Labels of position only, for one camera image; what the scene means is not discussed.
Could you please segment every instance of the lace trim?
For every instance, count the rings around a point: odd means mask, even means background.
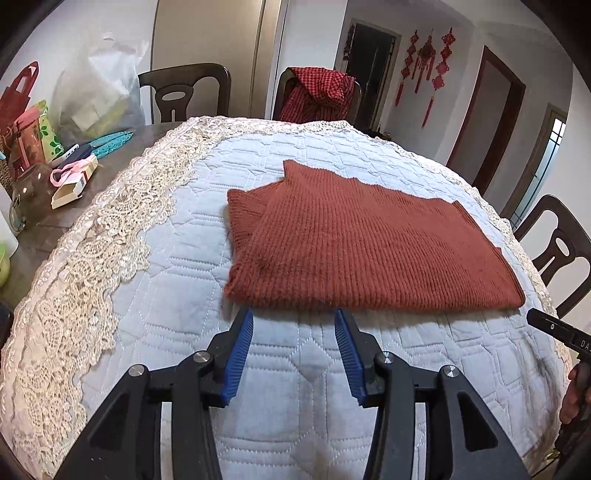
[[[150,248],[143,233],[174,213],[171,193],[194,177],[193,163],[207,157],[221,140],[244,134],[352,129],[344,121],[295,125],[258,119],[192,118],[146,149],[142,157],[133,159],[95,197],[38,269],[29,294],[15,310],[12,335],[2,351],[0,429],[35,477],[56,473],[86,425],[79,380],[105,349],[115,346],[118,321],[111,294],[121,281],[129,281],[138,270],[148,268]],[[503,233],[544,310],[556,314],[539,273],[508,222],[499,218],[476,189],[432,160],[391,142],[385,145],[465,188]],[[570,369],[568,350],[558,343],[556,350],[565,369]],[[535,468],[538,456],[530,452],[524,461]]]

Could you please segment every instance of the human hand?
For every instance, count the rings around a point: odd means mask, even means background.
[[[564,424],[569,424],[579,414],[580,398],[582,392],[577,388],[577,373],[579,369],[575,365],[569,373],[570,384],[562,399],[562,407],[560,409],[560,421]],[[591,404],[591,388],[587,389],[584,396],[585,402]]]

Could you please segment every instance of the window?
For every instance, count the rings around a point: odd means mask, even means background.
[[[549,115],[547,115],[545,119],[540,132],[540,137],[538,138],[538,144],[534,148],[532,154],[535,171],[533,172],[533,175],[531,174],[531,171],[529,175],[527,175],[527,172],[525,171],[518,184],[518,188],[521,186],[521,191],[523,192],[523,190],[525,190],[525,192],[522,194],[521,200],[509,218],[513,230],[516,230],[532,207],[532,204],[544,183],[545,175],[548,173],[548,169],[556,158],[558,148],[562,142],[562,137],[564,136],[566,116],[551,108],[549,108],[548,111]]]

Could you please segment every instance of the pink ribbon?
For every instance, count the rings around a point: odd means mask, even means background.
[[[69,163],[68,165],[66,165],[64,168],[55,168],[52,172],[51,172],[51,183],[54,187],[61,187],[68,178],[70,178],[72,175],[78,174],[79,176],[84,175],[84,168],[92,163],[92,155],[88,158],[84,158],[82,160],[78,160],[72,163]],[[61,177],[59,180],[56,180],[54,178],[54,175],[56,173],[61,173]]]

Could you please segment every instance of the red plaid shirt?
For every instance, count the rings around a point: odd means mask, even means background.
[[[345,120],[353,99],[353,77],[316,67],[290,69],[298,84],[281,109],[280,121],[305,124],[316,120]]]

